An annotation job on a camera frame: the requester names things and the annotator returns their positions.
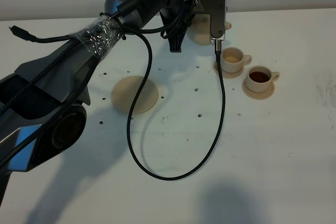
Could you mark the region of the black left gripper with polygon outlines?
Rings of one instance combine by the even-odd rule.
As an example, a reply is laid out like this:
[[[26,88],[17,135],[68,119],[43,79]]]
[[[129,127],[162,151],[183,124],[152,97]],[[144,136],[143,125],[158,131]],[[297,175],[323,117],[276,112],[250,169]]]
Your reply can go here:
[[[180,29],[186,23],[185,19],[190,15],[194,7],[194,0],[183,0],[184,7],[180,10],[181,0],[162,0],[160,2],[160,16],[164,25],[160,35],[168,39],[170,52],[181,52],[182,42],[187,29]]]

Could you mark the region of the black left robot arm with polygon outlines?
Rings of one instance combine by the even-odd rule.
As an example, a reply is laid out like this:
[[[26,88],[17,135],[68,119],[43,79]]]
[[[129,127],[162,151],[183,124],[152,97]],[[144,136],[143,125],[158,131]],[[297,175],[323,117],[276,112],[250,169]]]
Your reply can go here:
[[[87,133],[87,146],[66,154],[55,180],[30,212],[28,223],[44,213],[43,223],[54,223],[73,199],[84,178],[96,178],[116,163],[126,148],[124,140],[102,137],[88,128],[85,106],[90,104],[89,78],[98,62],[122,35],[110,23],[131,27],[144,36],[144,26],[160,14],[163,27],[155,33],[184,27],[193,0],[106,0],[102,27],[44,39],[62,42],[49,56],[20,65],[1,80],[1,193],[12,172],[27,172],[75,144]]]

